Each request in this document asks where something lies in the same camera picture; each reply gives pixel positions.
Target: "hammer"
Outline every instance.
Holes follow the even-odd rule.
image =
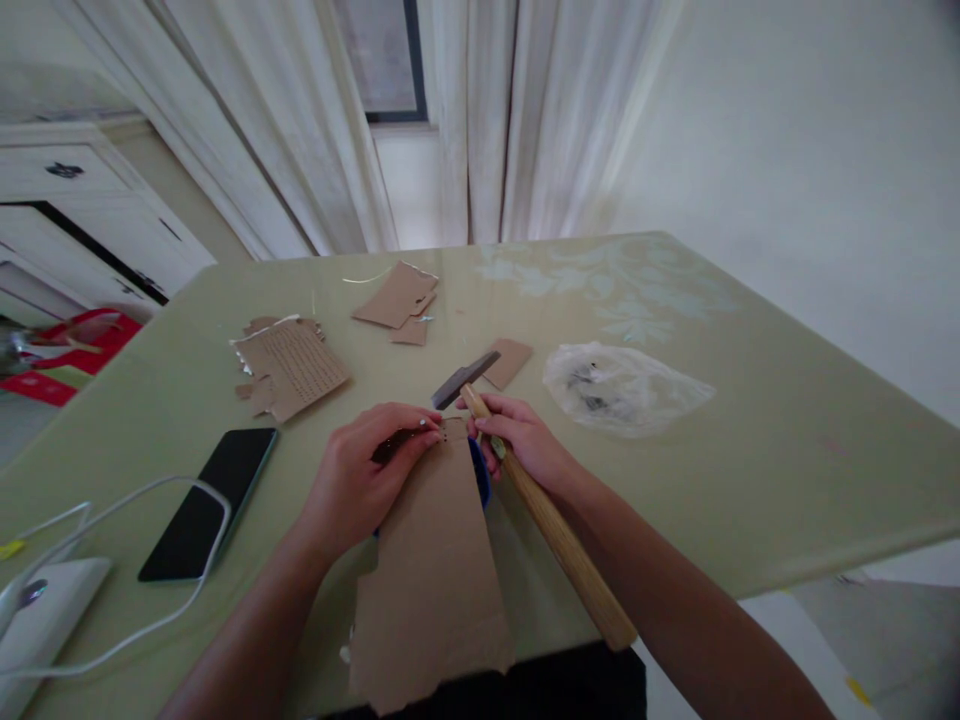
[[[433,406],[437,410],[443,410],[459,395],[475,418],[490,417],[490,409],[471,383],[499,359],[500,353],[494,350],[472,365],[457,370],[430,398]],[[553,556],[580,596],[607,647],[614,652],[629,647],[637,639],[636,628],[604,582],[580,540],[543,488],[523,469],[509,443],[495,438],[495,444],[501,446],[497,454],[500,455],[502,469],[506,470],[513,480],[517,493],[553,551]]]

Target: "floor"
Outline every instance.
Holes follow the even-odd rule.
[[[56,416],[0,391],[0,467]],[[840,578],[741,603],[790,653],[838,720],[960,718],[960,587],[889,582],[922,575],[956,584],[960,541]],[[638,641],[647,665],[648,716],[696,720]]]

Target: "white charger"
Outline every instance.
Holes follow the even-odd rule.
[[[100,657],[79,665],[52,667],[47,665],[54,660],[63,643],[70,636],[83,611],[110,568],[106,558],[92,558],[71,563],[48,565],[51,560],[63,558],[76,547],[77,542],[97,523],[112,515],[120,508],[133,502],[154,488],[172,481],[186,482],[200,488],[220,503],[223,508],[223,520],[207,564],[203,568],[200,582],[189,599],[175,612],[141,628],[130,637],[117,643]],[[38,530],[84,511],[80,525],[70,535],[35,560],[25,571],[15,577],[0,593],[0,720],[15,720],[26,708],[27,703],[44,678],[71,677],[82,675],[103,664],[123,648],[136,642],[148,633],[163,627],[179,618],[193,604],[203,590],[210,568],[213,566],[217,551],[230,523],[230,501],[203,480],[173,475],[155,480],[130,493],[114,503],[89,522],[86,516],[89,503],[78,505],[47,522],[18,536],[22,539]]]

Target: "table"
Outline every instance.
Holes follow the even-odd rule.
[[[374,277],[397,258],[441,278],[424,348],[391,345],[386,330],[349,317],[379,281],[343,279]],[[535,348],[509,394],[734,596],[960,534],[960,431],[670,236],[645,234],[208,268],[0,474],[3,535],[83,500],[102,509],[157,477],[195,474],[224,431],[271,425],[234,396],[242,378],[227,341],[255,316],[291,313],[321,321],[353,381],[281,429],[190,612],[88,676],[48,683],[28,715],[152,716],[298,513],[328,434],[376,402],[427,404],[501,336]],[[558,344],[592,340],[641,349],[717,394],[655,438],[592,432],[541,383]],[[81,556],[115,566],[61,662],[92,657],[184,600],[189,586],[142,585],[136,573],[185,492],[166,486],[85,541]],[[487,521],[518,658],[596,638],[508,483]],[[0,565],[0,582],[25,555]],[[375,560],[374,542],[364,543],[321,588],[291,717],[355,702],[337,653],[356,579]]]

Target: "floral pattern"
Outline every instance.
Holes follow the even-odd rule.
[[[709,322],[713,313],[738,309],[726,288],[706,277],[710,265],[662,233],[612,238],[578,252],[554,246],[549,263],[533,264],[531,251],[530,243],[484,246],[477,272],[519,283],[532,297],[583,293],[597,317],[609,321],[600,329],[625,343],[667,342],[675,319]],[[665,318],[663,310],[677,318]]]

